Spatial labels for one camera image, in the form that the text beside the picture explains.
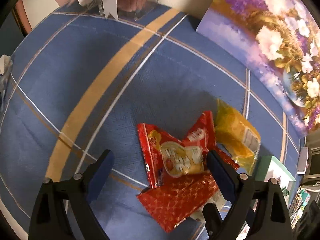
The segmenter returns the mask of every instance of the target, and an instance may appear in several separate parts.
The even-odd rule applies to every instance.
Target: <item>teal object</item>
[[[308,192],[306,192],[306,191],[304,191],[304,192],[301,193],[302,206],[303,206],[303,207],[305,207],[305,206],[308,204],[308,202],[309,202],[309,200],[310,200],[310,197],[311,197],[310,193],[308,193]]]
[[[292,174],[287,170],[287,168],[276,157],[268,155],[268,156],[262,156],[260,158],[255,179],[259,181],[265,180],[271,162],[274,162],[278,167],[280,167],[282,171],[290,178],[291,181],[287,186],[287,190],[289,191],[289,199],[291,199],[293,189],[296,183],[296,179],[294,178],[294,176],[292,176]]]

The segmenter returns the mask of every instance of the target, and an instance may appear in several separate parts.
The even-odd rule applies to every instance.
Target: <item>snack package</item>
[[[145,123],[138,124],[138,134],[151,188],[204,172],[205,157],[216,144],[211,111],[201,114],[182,141]]]
[[[233,159],[239,161],[240,165],[250,173],[248,169],[252,168],[260,149],[260,134],[236,109],[220,99],[217,103],[218,114],[215,121],[217,142],[222,143]]]
[[[227,201],[224,199],[221,191],[218,189],[216,193],[214,193],[200,208],[190,214],[189,217],[205,224],[204,215],[202,213],[204,206],[207,203],[213,203],[217,206],[218,211],[220,211],[223,209],[223,206],[226,204],[226,202]]]
[[[227,154],[218,148],[221,158],[235,170],[239,168]],[[218,190],[211,173],[181,176],[172,184],[140,193],[137,198],[148,213],[167,233],[201,208]]]

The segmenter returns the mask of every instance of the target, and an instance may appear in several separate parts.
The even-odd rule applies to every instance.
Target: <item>white stripe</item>
[[[12,230],[17,235],[18,239],[20,240],[28,240],[28,234],[24,229],[18,224],[18,222],[13,218],[13,216],[10,214],[7,207],[4,205],[4,203],[1,201],[0,198],[0,211],[2,212],[4,218],[7,220],[8,224],[12,228]]]
[[[25,94],[25,92],[21,89],[21,87],[17,84],[17,82],[15,81],[12,73],[11,73],[11,77],[13,79],[13,81],[15,82],[15,84],[17,85],[17,87],[20,89],[20,91],[22,92],[22,94],[26,97],[26,99],[28,99],[28,101],[35,107],[35,109],[38,110],[38,112],[43,116],[44,119],[46,119],[46,121],[51,124],[51,126],[59,133],[59,134],[62,134],[64,137],[66,137],[69,142],[72,143],[72,145],[74,145],[75,147],[77,147],[78,149],[81,150],[81,148],[76,145],[68,136],[66,136],[63,132],[61,132],[41,111],[40,109],[32,102],[32,100]]]
[[[147,184],[144,184],[144,183],[142,183],[142,182],[140,182],[140,181],[137,181],[137,180],[135,180],[135,179],[133,179],[133,178],[131,178],[131,177],[129,177],[129,176],[127,176],[127,175],[125,175],[125,174],[123,174],[123,173],[121,173],[121,172],[119,172],[119,171],[115,170],[115,169],[112,169],[112,170],[113,170],[114,172],[116,172],[116,173],[118,173],[118,174],[120,174],[120,175],[124,176],[125,178],[127,178],[127,179],[129,179],[129,180],[132,180],[132,181],[134,181],[135,183],[140,184],[141,186],[149,187]]]
[[[54,129],[55,129],[57,132],[63,134],[74,146],[76,146],[77,148],[81,149],[78,145],[76,145],[75,143],[73,143],[72,140],[71,140],[70,138],[68,138],[63,132],[60,132],[60,130],[55,127],[55,125],[40,111],[40,109],[32,102],[32,100],[25,94],[25,92],[21,89],[21,87],[20,87],[18,84],[17,84],[17,87],[20,89],[20,91],[23,93],[23,95],[30,101],[30,103],[38,110],[38,112],[47,120],[47,122],[48,122],[49,124],[51,124],[52,127],[54,127]],[[93,156],[90,155],[89,153],[87,153],[87,155],[88,155],[90,158],[92,158],[93,160],[97,161],[97,158],[93,157]],[[117,172],[117,173],[119,173],[120,175],[126,177],[127,179],[130,179],[130,180],[132,180],[132,181],[134,181],[134,182],[136,182],[136,183],[138,183],[138,184],[140,184],[140,185],[142,185],[142,186],[148,187],[148,185],[146,185],[146,184],[144,184],[144,183],[141,183],[141,182],[139,182],[139,181],[137,181],[137,180],[135,180],[135,179],[133,179],[133,178],[131,178],[131,177],[129,177],[129,176],[127,176],[127,175],[125,175],[125,174],[117,171],[117,170],[115,170],[115,169],[112,169],[112,170],[115,171],[115,172]],[[69,202],[68,202],[68,200],[67,200],[67,201],[66,201],[66,211],[68,210],[68,204],[69,204]]]
[[[155,186],[156,186],[156,185],[157,185],[156,173],[155,173],[155,168],[154,168],[154,166],[153,166],[152,153],[151,153],[151,149],[150,149],[150,143],[149,143],[149,138],[148,138],[148,134],[147,134],[147,129],[146,129],[146,124],[145,124],[145,123],[143,123],[143,128],[144,128],[144,135],[145,135],[145,137],[147,137],[148,152],[149,152],[150,159],[151,159],[153,180],[154,180],[154,184],[155,184]]]
[[[33,29],[31,29],[31,31],[27,34],[27,36],[24,37],[24,39],[21,41],[21,43],[18,45],[18,47],[16,47],[16,49],[14,50],[14,52],[12,53],[12,55],[16,52],[16,50],[20,47],[20,45],[26,40],[26,38],[30,35],[30,33],[33,32],[33,30],[35,28],[37,28],[41,23],[43,23],[48,17],[50,16],[50,14],[48,14],[42,21],[40,21]]]
[[[287,131],[289,132],[289,126],[288,126],[288,122],[289,122],[289,119],[287,118]],[[287,159],[287,152],[288,152],[288,133],[287,133],[287,139],[286,139],[286,142],[285,142],[285,155],[284,155],[284,161],[283,161],[283,165],[285,165],[285,161]]]
[[[71,24],[71,23],[74,22],[76,19],[78,19],[79,16],[80,16],[80,15],[78,15],[77,17],[75,17],[74,19],[72,19],[70,22],[68,22],[67,24],[65,24],[59,31],[57,31],[57,32],[55,33],[54,36],[52,36],[52,37],[46,42],[46,44],[33,56],[33,60],[28,63],[29,67],[30,67],[31,64],[34,62],[34,60],[38,57],[38,55],[43,51],[43,49],[44,49],[65,27],[67,27],[69,24]],[[24,74],[26,73],[27,70],[28,70],[28,68],[26,68],[26,69],[23,71],[21,77],[18,79],[18,84],[20,83],[21,79],[23,78],[23,76],[24,76]],[[4,117],[5,117],[5,114],[7,113],[10,100],[11,100],[14,92],[16,91],[16,88],[17,88],[16,86],[13,88],[13,91],[12,91],[12,93],[11,93],[11,96],[10,96],[8,102],[7,102],[7,105],[6,105],[4,114],[3,114],[3,116],[2,116],[2,120],[1,120],[1,124],[0,124],[0,134],[1,134],[2,124],[3,124],[3,120],[4,120]]]
[[[3,185],[5,186],[5,188],[6,188],[7,191],[9,192],[9,194],[12,196],[12,198],[13,198],[14,202],[16,203],[16,205],[18,206],[18,208],[19,208],[23,213],[25,213],[28,218],[31,219],[31,217],[23,210],[23,208],[20,206],[20,204],[18,203],[18,201],[14,198],[13,194],[12,194],[11,191],[9,190],[9,187],[8,187],[7,184],[4,182],[4,179],[2,178],[1,173],[0,173],[0,178],[1,178],[2,182],[3,182]]]
[[[207,60],[205,57],[203,57],[202,55],[199,55],[198,53],[196,53],[195,51],[189,49],[188,47],[178,43],[178,42],[175,42],[173,40],[170,40],[170,39],[166,39],[176,45],[178,45],[179,47],[181,48],[184,48],[185,50],[191,52],[192,54],[198,56],[199,58],[203,59],[205,62],[209,63],[210,65],[214,66],[215,68],[217,68],[218,70],[220,70],[221,72],[225,73],[228,77],[230,77],[232,80],[234,80],[235,82],[237,82],[242,88],[246,89],[246,87],[241,84],[241,82],[239,82],[239,80],[237,80],[236,78],[234,78],[232,75],[230,75],[228,72],[226,72],[224,69],[220,68],[219,66],[215,65],[214,63],[212,63],[210,60]]]
[[[78,15],[78,16],[84,16],[84,17],[94,17],[94,18],[105,19],[105,18],[102,17],[102,16],[84,15],[84,14],[77,14],[77,13],[59,13],[59,12],[57,12],[57,13],[51,13],[51,14],[55,14],[55,15],[74,15],[74,16],[75,16],[75,15]],[[121,23],[123,23],[123,24],[132,26],[132,27],[134,27],[134,28],[138,28],[138,29],[140,29],[140,30],[143,29],[143,28],[140,27],[140,26],[133,25],[133,24],[130,24],[130,23],[128,23],[128,22],[121,21],[121,20],[118,20],[118,22],[121,22]],[[157,35],[157,36],[159,36],[159,37],[161,36],[160,34],[154,32],[154,31],[151,31],[151,30],[149,30],[149,29],[145,29],[145,30],[147,30],[147,31],[149,31],[149,32],[152,32],[154,35]],[[210,60],[207,60],[205,57],[199,55],[199,54],[196,53],[195,51],[193,51],[193,50],[189,49],[188,47],[186,47],[186,46],[184,46],[184,45],[182,45],[182,44],[180,44],[180,43],[177,43],[177,42],[175,42],[175,41],[173,41],[173,40],[171,40],[171,39],[169,39],[169,38],[167,38],[167,37],[165,37],[165,40],[170,41],[170,42],[176,44],[177,46],[179,46],[179,47],[181,47],[181,48],[184,48],[185,50],[191,52],[192,54],[194,54],[194,55],[198,56],[199,58],[203,59],[204,61],[208,62],[210,65],[214,66],[214,67],[217,68],[218,70],[220,70],[220,71],[222,71],[223,73],[225,73],[228,77],[230,77],[232,80],[234,80],[236,83],[238,83],[242,88],[246,89],[246,87],[245,87],[243,84],[241,84],[241,82],[239,82],[239,80],[237,80],[236,78],[234,78],[233,76],[231,76],[228,72],[226,72],[225,70],[223,70],[223,69],[220,68],[219,66],[215,65],[214,63],[212,63]],[[261,102],[260,100],[258,100],[258,99],[256,98],[256,96],[254,96],[251,92],[248,94],[248,97],[250,97],[250,95],[252,95],[252,96],[258,101],[258,103],[259,103],[260,105],[262,105],[262,107],[265,108],[265,109],[267,110],[267,112],[273,117],[273,119],[275,119],[276,122],[282,127],[282,124],[280,124],[280,123],[277,121],[276,117],[262,104],[262,102]],[[291,141],[292,144],[293,144],[293,147],[294,147],[294,148],[296,149],[296,151],[299,153],[297,147],[295,146],[295,144],[293,143],[293,141],[292,141],[292,139],[291,139],[291,136],[290,136],[289,134],[288,134],[288,136],[289,136],[290,141]]]
[[[92,18],[105,19],[104,16],[92,15],[92,14],[59,13],[59,12],[57,12],[57,13],[51,13],[51,15],[73,15],[73,16],[79,15],[79,16],[83,16],[83,17],[92,17]],[[149,29],[147,29],[147,28],[144,28],[144,27],[141,27],[141,26],[138,26],[138,25],[134,25],[134,24],[129,23],[129,22],[122,21],[121,19],[116,20],[116,19],[113,19],[113,18],[107,18],[107,20],[114,21],[114,22],[120,22],[120,23],[122,23],[122,24],[131,26],[131,27],[134,27],[134,28],[137,28],[137,29],[140,29],[140,30],[143,30],[143,29],[144,29],[144,30],[146,30],[146,31],[148,31],[148,32],[151,32],[151,33],[157,35],[157,36],[161,36],[160,34],[154,32],[154,31],[152,31],[152,30],[149,30]]]
[[[289,140],[292,142],[293,147],[296,149],[297,153],[299,153],[298,149],[296,148],[295,144],[293,143],[290,135],[287,133],[287,131],[284,129],[284,127],[282,126],[282,124],[275,118],[275,116],[269,111],[268,108],[266,108],[264,106],[264,104],[252,93],[250,92],[250,94],[253,96],[254,99],[256,99],[260,105],[262,105],[262,107],[273,117],[273,119],[279,124],[280,127],[282,127],[282,130],[285,131],[285,133],[288,135]]]
[[[249,105],[250,105],[250,70],[248,69],[248,100],[247,100],[247,112],[245,113],[246,119],[248,119],[248,116],[249,116]]]
[[[198,240],[198,238],[201,236],[202,232],[205,230],[205,226],[203,226],[202,230],[200,231],[199,235],[197,236],[197,238],[195,240]]]
[[[98,127],[96,128],[96,130],[94,131],[93,135],[90,138],[90,141],[86,147],[86,149],[84,150],[84,153],[82,155],[82,158],[78,164],[78,167],[76,169],[76,171],[78,172],[81,168],[81,165],[84,161],[85,155],[88,152],[88,150],[91,147],[92,142],[94,141],[94,139],[97,136],[97,133],[99,132],[101,126],[103,125],[103,123],[105,122],[105,120],[107,119],[107,117],[109,116],[110,112],[112,111],[113,107],[116,105],[116,103],[118,102],[119,98],[122,96],[122,94],[124,93],[124,91],[126,90],[126,88],[128,87],[128,85],[130,84],[130,82],[132,81],[132,79],[136,76],[136,74],[138,73],[138,71],[144,66],[144,64],[146,63],[146,61],[150,58],[150,56],[155,52],[155,50],[159,47],[159,45],[165,40],[165,38],[175,29],[175,27],[177,27],[185,17],[187,17],[188,14],[186,14],[184,17],[182,17],[182,19],[176,23],[164,36],[163,38],[156,44],[156,46],[153,47],[153,49],[149,52],[149,54],[145,57],[145,59],[141,62],[141,64],[138,66],[138,68],[133,72],[133,74],[131,75],[131,77],[128,79],[128,81],[125,83],[125,85],[123,86],[123,88],[121,89],[121,91],[119,92],[119,94],[116,96],[115,100],[113,100],[111,106],[109,107],[108,111],[105,113],[105,115],[103,116],[102,120],[100,121]]]
[[[89,153],[87,153],[87,156],[89,156],[90,158],[92,158],[92,159],[95,160],[95,161],[98,160],[98,159],[96,159],[95,157],[93,157],[92,155],[90,155]],[[123,174],[123,173],[121,173],[121,172],[119,172],[119,171],[117,171],[117,170],[115,170],[115,169],[112,169],[112,170],[113,170],[114,172],[120,174],[121,176],[124,176],[125,178],[127,178],[127,179],[129,179],[129,180],[132,180],[133,182],[135,182],[135,183],[137,183],[137,184],[140,184],[141,186],[149,187],[147,184],[144,184],[144,183],[142,183],[142,182],[140,182],[140,181],[137,181],[136,179],[131,178],[131,177],[129,177],[128,175],[125,175],[125,174]]]

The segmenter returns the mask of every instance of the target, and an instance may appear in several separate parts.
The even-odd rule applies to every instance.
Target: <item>white flower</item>
[[[306,22],[301,19],[301,20],[298,20],[298,25],[299,25],[299,32],[302,36],[306,36],[307,38],[309,37],[309,34],[310,34],[310,30],[309,28],[307,27],[306,25]]]
[[[313,56],[318,56],[319,50],[315,45],[315,41],[313,40],[312,43],[310,44],[310,54],[311,57]]]
[[[304,120],[304,124],[307,126],[309,123],[310,117],[308,116],[305,120]]]
[[[269,60],[283,58],[283,56],[277,52],[283,41],[279,32],[271,31],[264,25],[257,34],[256,39],[259,42],[259,48],[262,53],[266,55]]]
[[[304,6],[301,3],[295,1],[294,8],[296,9],[300,18],[302,18],[304,20],[307,19],[306,10],[304,9]]]
[[[316,78],[313,78],[313,80],[309,80],[308,83],[307,83],[307,92],[308,92],[308,95],[311,97],[311,98],[315,98],[319,95],[319,83],[317,81]]]
[[[316,44],[318,47],[320,47],[320,31],[318,31],[316,34]]]
[[[271,72],[264,73],[260,81],[266,84],[266,86],[269,88],[274,88],[275,86],[280,84],[278,76]]]
[[[299,24],[298,24],[297,20],[293,17],[286,17],[284,19],[284,21],[287,24],[291,33],[295,33],[296,29],[299,28]]]
[[[292,3],[292,0],[284,0],[285,1],[285,5],[288,8],[288,10],[293,9],[294,5]]]
[[[274,15],[283,15],[289,10],[286,0],[264,0],[268,9]]]
[[[320,123],[320,114],[318,114],[317,117],[316,117],[316,124],[317,123]]]
[[[302,61],[301,65],[302,65],[303,73],[306,73],[306,72],[310,73],[313,70],[313,67],[311,66],[309,61]]]
[[[313,61],[311,57],[312,56],[310,56],[310,54],[307,53],[306,55],[303,56],[302,61],[306,61],[306,62]]]

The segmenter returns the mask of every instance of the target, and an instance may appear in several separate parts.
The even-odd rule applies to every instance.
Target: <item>blue tablecloth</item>
[[[247,115],[261,135],[259,154],[276,156],[299,180],[300,140],[282,108],[239,61],[196,33],[198,24],[161,5],[117,22],[74,4],[24,39],[1,116],[0,196],[26,231],[45,176],[69,179],[111,149],[114,169],[91,205],[111,239],[207,239],[192,219],[165,233],[137,200],[148,182],[136,124],[182,138],[202,111],[216,111],[216,98]],[[81,239],[70,208],[68,216]]]

